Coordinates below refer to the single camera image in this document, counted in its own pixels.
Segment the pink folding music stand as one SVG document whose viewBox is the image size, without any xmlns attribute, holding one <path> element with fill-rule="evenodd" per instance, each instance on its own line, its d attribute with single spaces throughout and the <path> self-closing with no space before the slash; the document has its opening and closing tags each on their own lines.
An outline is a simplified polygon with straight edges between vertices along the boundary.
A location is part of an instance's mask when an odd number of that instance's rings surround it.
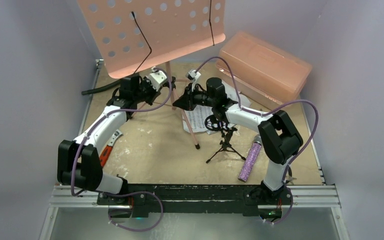
<svg viewBox="0 0 384 240">
<path fill-rule="evenodd" d="M 78 1 L 114 79 L 164 71 L 160 64 L 223 42 L 224 5 L 223 0 Z"/>
</svg>

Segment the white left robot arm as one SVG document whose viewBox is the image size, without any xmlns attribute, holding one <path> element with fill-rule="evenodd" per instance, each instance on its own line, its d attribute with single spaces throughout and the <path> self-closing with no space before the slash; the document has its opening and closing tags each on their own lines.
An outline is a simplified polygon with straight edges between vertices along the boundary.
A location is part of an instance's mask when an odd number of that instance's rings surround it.
<svg viewBox="0 0 384 240">
<path fill-rule="evenodd" d="M 57 181 L 69 186 L 77 197 L 84 191 L 109 195 L 118 205 L 129 199 L 128 181 L 124 177 L 104 173 L 100 154 L 114 133 L 141 112 L 140 103 L 152 105 L 163 87 L 171 91 L 173 84 L 165 71 L 159 70 L 144 77 L 132 75 L 118 80 L 102 113 L 73 140 L 63 140 L 57 150 Z"/>
</svg>

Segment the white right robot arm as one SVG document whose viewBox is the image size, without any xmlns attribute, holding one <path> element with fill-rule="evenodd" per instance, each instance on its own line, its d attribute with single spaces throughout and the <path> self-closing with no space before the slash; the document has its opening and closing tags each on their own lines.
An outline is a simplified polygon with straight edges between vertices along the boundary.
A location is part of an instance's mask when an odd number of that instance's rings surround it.
<svg viewBox="0 0 384 240">
<path fill-rule="evenodd" d="M 189 84 L 173 106 L 185 111 L 192 111 L 196 106 L 210 107 L 218 126 L 239 125 L 258 133 L 262 148 L 268 157 L 268 166 L 260 187 L 254 191 L 268 204 L 280 198 L 285 189 L 287 166 L 298 155 L 304 143 L 285 111 L 268 113 L 241 107 L 238 101 L 228 97 L 225 86 L 218 77 L 209 78 L 205 90 Z"/>
</svg>

